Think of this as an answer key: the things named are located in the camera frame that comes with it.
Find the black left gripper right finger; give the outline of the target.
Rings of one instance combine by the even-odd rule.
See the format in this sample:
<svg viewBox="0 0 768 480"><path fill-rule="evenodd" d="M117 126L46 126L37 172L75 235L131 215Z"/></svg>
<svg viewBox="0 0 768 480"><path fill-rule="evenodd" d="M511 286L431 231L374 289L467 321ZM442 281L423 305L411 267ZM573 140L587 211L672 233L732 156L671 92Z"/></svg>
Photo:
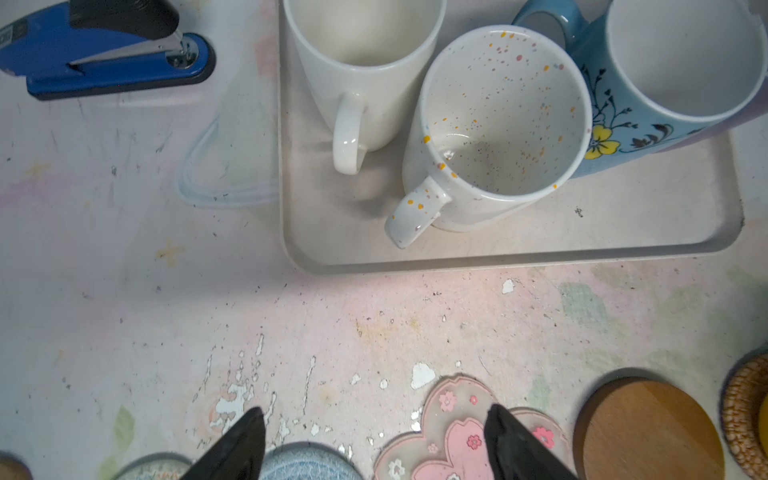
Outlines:
<svg viewBox="0 0 768 480"><path fill-rule="evenodd" d="M483 433L496 480L577 480L577 476L502 405L490 407Z"/></svg>

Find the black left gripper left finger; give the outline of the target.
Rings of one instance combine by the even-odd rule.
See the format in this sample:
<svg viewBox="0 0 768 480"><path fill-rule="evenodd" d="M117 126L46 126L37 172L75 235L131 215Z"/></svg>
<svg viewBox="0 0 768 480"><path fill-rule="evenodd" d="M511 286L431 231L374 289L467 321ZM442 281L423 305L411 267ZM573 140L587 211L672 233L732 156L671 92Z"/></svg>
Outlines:
<svg viewBox="0 0 768 480"><path fill-rule="evenodd" d="M260 407L242 417L196 462L182 480L258 480L266 451L266 427Z"/></svg>

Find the pink flower coaster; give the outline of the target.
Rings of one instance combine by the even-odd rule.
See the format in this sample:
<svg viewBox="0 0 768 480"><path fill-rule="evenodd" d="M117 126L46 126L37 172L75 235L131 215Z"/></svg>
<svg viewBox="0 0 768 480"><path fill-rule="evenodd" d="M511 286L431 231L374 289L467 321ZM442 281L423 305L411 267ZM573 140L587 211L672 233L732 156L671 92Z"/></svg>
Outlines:
<svg viewBox="0 0 768 480"><path fill-rule="evenodd" d="M379 454L375 479L492 479L484 438L488 411L498 402L479 380L440 380L424 401L419 425Z"/></svg>

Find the grey blue woven coaster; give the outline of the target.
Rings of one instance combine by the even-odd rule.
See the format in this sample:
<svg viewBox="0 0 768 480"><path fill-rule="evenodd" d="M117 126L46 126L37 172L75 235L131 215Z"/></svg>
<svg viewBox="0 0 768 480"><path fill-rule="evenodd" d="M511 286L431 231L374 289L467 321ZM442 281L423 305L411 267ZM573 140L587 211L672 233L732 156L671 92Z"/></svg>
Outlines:
<svg viewBox="0 0 768 480"><path fill-rule="evenodd" d="M260 480L362 480L355 466L336 450L313 442L296 442L268 452Z"/></svg>

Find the white zigzag woven coaster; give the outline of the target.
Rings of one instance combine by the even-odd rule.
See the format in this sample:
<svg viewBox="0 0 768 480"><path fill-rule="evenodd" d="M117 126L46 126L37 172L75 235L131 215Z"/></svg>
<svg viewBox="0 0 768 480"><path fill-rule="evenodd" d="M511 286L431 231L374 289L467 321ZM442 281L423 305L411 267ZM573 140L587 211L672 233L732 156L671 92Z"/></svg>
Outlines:
<svg viewBox="0 0 768 480"><path fill-rule="evenodd" d="M178 480L189 470L191 463L177 458L140 460L126 466L116 474L115 480Z"/></svg>

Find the brown round coaster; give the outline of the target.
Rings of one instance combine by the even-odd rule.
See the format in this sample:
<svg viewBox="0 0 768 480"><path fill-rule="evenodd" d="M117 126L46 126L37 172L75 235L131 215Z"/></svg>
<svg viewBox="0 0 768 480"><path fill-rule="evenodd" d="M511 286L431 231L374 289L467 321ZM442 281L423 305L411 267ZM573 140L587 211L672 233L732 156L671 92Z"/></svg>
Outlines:
<svg viewBox="0 0 768 480"><path fill-rule="evenodd" d="M723 479L718 432L690 395L662 381L626 377L592 393L576 420L580 479Z"/></svg>

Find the paw print coaster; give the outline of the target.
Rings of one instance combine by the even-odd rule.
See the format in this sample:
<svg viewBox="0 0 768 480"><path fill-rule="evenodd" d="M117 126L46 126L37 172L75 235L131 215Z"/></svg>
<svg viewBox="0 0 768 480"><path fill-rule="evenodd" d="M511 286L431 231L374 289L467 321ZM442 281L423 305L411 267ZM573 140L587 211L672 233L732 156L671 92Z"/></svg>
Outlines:
<svg viewBox="0 0 768 480"><path fill-rule="evenodd" d="M0 459L0 480L32 480L29 468L21 461L2 457Z"/></svg>

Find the cork woven coaster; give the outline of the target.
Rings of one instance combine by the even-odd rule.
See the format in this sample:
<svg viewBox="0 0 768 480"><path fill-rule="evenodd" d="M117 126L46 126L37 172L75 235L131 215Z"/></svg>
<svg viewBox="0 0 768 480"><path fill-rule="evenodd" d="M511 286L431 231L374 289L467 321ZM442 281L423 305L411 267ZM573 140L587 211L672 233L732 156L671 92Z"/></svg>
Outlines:
<svg viewBox="0 0 768 480"><path fill-rule="evenodd" d="M720 423L728 449L751 479L767 478L767 456L758 438L758 414L767 395L767 353L745 358L730 372L720 400Z"/></svg>

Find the beige serving tray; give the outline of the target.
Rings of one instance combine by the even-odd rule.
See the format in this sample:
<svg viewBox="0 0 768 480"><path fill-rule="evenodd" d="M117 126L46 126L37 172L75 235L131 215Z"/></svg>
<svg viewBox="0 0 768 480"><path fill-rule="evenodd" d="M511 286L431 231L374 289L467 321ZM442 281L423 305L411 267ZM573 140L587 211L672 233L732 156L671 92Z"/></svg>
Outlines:
<svg viewBox="0 0 768 480"><path fill-rule="evenodd" d="M386 236L403 197L407 136L338 173L332 134L311 97L287 22L280 25L280 209L284 250L314 275L496 268L698 256L723 250L744 223L728 133L577 178L468 233L429 228L410 247Z"/></svg>

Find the yellow mug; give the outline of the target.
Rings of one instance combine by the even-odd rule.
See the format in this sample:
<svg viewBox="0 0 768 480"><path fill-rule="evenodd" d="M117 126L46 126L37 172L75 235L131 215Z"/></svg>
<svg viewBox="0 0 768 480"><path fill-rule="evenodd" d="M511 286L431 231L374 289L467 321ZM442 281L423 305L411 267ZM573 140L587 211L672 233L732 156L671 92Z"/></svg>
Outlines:
<svg viewBox="0 0 768 480"><path fill-rule="evenodd" d="M763 399L758 414L758 438L762 451L768 456L768 395Z"/></svg>

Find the lavender mug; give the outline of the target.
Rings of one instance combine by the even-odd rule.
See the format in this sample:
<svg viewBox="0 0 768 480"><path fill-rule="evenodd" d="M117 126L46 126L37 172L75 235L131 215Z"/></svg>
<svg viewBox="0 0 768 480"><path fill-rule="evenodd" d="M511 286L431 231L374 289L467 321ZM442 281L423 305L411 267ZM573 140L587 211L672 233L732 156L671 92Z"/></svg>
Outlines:
<svg viewBox="0 0 768 480"><path fill-rule="evenodd" d="M687 137L684 141L679 142L665 149L665 152L686 147L694 143L709 139L710 137L719 135L727 130L730 130L743 123L749 122L759 116L762 116L767 113L767 110L768 110L767 104L768 104L768 86L767 86L767 81L764 81L760 90L755 95L755 97L738 113L718 123L717 125L709 127L693 136Z"/></svg>

